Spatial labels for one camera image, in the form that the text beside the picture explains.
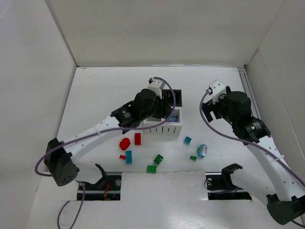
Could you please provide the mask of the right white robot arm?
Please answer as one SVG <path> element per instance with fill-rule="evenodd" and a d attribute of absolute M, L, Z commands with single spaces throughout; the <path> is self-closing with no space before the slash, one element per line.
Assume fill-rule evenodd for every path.
<path fill-rule="evenodd" d="M 208 183 L 208 189 L 229 192 L 241 188 L 260 200 L 278 224 L 294 223 L 305 213 L 305 183 L 276 150 L 265 123 L 252 115 L 250 98 L 218 81 L 210 84 L 204 96 L 208 95 L 211 100 L 201 101 L 199 106 L 205 124 L 216 134 L 241 142 L 271 181 L 264 183 L 233 163 Z"/>

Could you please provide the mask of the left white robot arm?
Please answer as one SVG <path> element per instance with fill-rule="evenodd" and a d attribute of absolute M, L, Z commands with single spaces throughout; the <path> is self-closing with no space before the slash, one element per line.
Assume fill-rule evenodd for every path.
<path fill-rule="evenodd" d="M 57 138 L 48 142 L 43 162 L 57 186 L 62 187 L 76 179 L 80 169 L 76 163 L 104 142 L 139 129 L 147 118 L 168 120 L 176 98 L 172 89 L 157 95 L 151 89 L 143 89 L 135 98 L 111 112 L 103 121 L 68 141 Z"/>

